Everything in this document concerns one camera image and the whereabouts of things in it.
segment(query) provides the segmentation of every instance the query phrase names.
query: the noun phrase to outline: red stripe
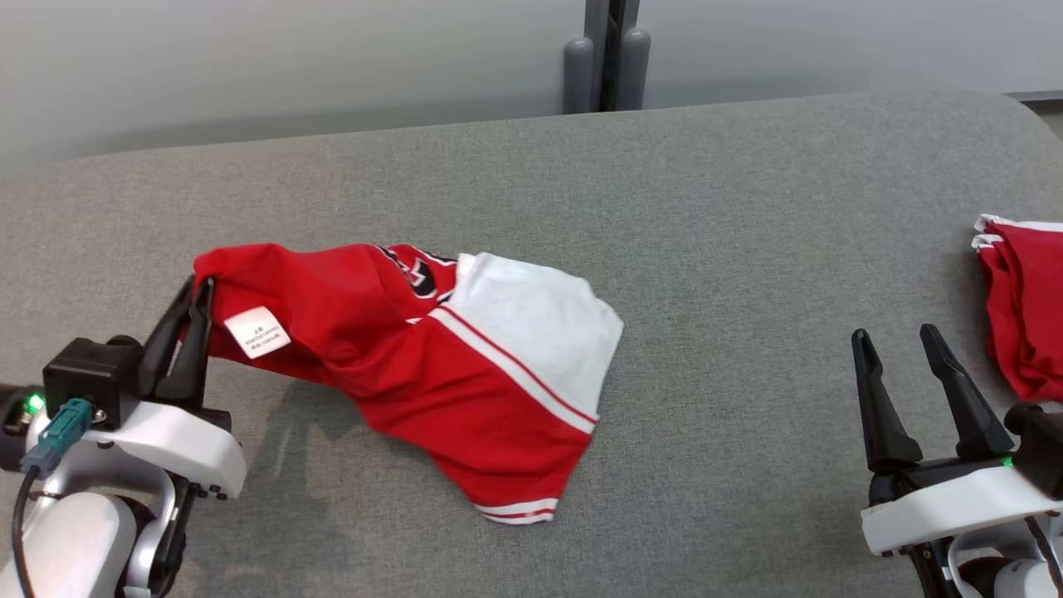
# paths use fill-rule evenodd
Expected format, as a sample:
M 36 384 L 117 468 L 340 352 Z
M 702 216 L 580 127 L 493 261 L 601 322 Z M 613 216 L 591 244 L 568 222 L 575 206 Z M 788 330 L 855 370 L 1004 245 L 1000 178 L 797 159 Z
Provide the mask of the red stripe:
M 519 519 L 521 517 L 534 517 L 536 515 L 542 515 L 543 513 L 553 513 L 553 509 L 540 509 L 538 511 L 530 511 L 528 513 L 510 513 L 509 515 L 495 515 L 494 513 L 488 513 L 487 511 L 480 511 L 480 513 L 487 515 L 488 517 L 497 517 L 500 519 Z
M 558 397 L 557 394 L 554 393 L 554 391 L 552 391 L 550 389 L 550 387 L 545 386 L 542 382 L 542 380 L 539 380 L 539 377 L 536 376 L 535 374 L 533 374 L 532 371 L 528 370 L 527 366 L 525 366 L 523 363 L 521 363 L 520 360 L 518 360 L 517 358 L 514 358 L 513 356 L 511 356 L 509 354 L 509 352 L 507 352 L 507 351 L 503 349 L 502 347 L 495 345 L 494 342 L 491 341 L 490 339 L 488 339 L 483 332 L 476 330 L 476 328 L 473 327 L 471 324 L 467 323 L 465 321 L 465 319 L 462 319 L 461 317 L 459 317 L 456 313 L 454 313 L 454 310 L 450 309 L 446 306 L 440 306 L 439 309 L 443 310 L 448 314 L 454 317 L 454 320 L 456 320 L 459 323 L 461 323 L 462 325 L 465 325 L 466 328 L 468 328 L 469 330 L 471 330 L 476 337 L 479 337 L 480 339 L 483 339 L 484 342 L 487 343 L 488 345 L 490 345 L 491 347 L 493 347 L 494 351 L 496 351 L 500 354 L 502 354 L 503 356 L 506 356 L 507 358 L 509 358 L 514 364 L 517 364 L 518 366 L 520 366 L 520 369 L 523 370 L 525 374 L 527 374 L 528 376 L 530 376 L 532 380 L 535 380 L 537 385 L 539 385 L 540 387 L 542 387 L 543 391 L 546 391 L 546 393 L 549 393 L 551 397 L 554 397 L 554 400 L 556 400 L 557 403 L 561 404 L 562 406 L 564 406 L 566 408 L 568 408 L 569 411 L 571 411 L 572 413 L 578 415 L 579 417 L 583 417 L 587 422 L 590 422 L 591 424 L 597 424 L 596 420 L 594 420 L 593 417 L 591 417 L 591 416 L 583 413 L 578 409 L 570 406 L 568 403 L 566 403 L 563 399 L 561 399 L 561 397 Z

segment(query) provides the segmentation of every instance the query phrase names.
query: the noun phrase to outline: folded red garment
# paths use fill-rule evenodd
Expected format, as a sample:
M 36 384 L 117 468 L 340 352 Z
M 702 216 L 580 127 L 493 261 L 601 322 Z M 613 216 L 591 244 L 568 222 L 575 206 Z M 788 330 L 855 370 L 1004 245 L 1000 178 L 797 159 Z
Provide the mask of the folded red garment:
M 623 329 L 587 280 L 409 244 L 223 247 L 206 276 L 212 356 L 339 388 L 492 520 L 553 519 Z
M 1063 400 L 1063 223 L 983 213 L 975 228 L 990 285 L 989 354 L 1019 398 Z

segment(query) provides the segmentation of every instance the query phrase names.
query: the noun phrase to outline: care label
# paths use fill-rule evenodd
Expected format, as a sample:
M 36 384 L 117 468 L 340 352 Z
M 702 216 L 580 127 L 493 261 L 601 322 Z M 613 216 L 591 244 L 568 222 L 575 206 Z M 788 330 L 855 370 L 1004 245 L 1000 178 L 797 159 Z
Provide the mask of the care label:
M 225 321 L 225 328 L 236 339 L 236 343 L 248 355 L 248 359 L 260 358 L 291 343 L 291 338 L 281 328 L 273 313 L 266 307 L 248 310 Z

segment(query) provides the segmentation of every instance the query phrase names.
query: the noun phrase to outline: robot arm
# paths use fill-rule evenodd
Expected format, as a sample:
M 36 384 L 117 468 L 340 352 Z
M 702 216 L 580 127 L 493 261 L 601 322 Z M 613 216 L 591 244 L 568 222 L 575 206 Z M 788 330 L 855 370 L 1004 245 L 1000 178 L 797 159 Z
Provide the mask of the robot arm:
M 927 598 L 1063 596 L 1063 414 L 1036 406 L 1009 412 L 1014 443 L 932 325 L 919 331 L 945 388 L 960 442 L 957 457 L 924 461 L 882 386 L 882 364 L 863 330 L 853 335 L 870 506 L 861 512 L 875 554 L 907 556 Z M 969 559 L 995 549 L 1000 557 Z
M 192 281 L 144 347 L 124 337 L 107 344 L 78 339 L 45 369 L 44 387 L 0 388 L 4 469 L 19 471 L 64 404 L 86 400 L 95 415 L 47 473 L 23 524 L 36 598 L 165 596 L 197 499 L 242 491 L 247 462 L 230 414 L 203 408 L 214 283 L 193 292 Z M 153 498 L 142 505 L 94 491 L 100 485 Z M 14 561 L 0 571 L 0 595 L 27 595 Z

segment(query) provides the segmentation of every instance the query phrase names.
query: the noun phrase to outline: gray fabric tablecloth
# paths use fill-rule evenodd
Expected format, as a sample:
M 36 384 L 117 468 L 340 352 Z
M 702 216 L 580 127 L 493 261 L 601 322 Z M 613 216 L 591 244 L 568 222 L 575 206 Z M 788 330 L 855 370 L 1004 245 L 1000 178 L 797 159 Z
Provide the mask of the gray fabric tablecloth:
M 242 498 L 197 507 L 173 596 L 911 597 L 911 565 L 860 532 L 849 336 L 871 332 L 928 458 L 956 433 L 919 324 L 1007 409 L 968 246 L 981 211 L 1063 220 L 1063 143 L 954 91 L 80 159 L 0 180 L 0 380 L 39 380 L 74 337 L 145 339 L 216 245 L 555 266 L 626 323 L 555 522 L 490 523 L 338 392 L 216 362 L 207 404 L 251 469 Z M 0 477 L 0 513 L 17 485 Z

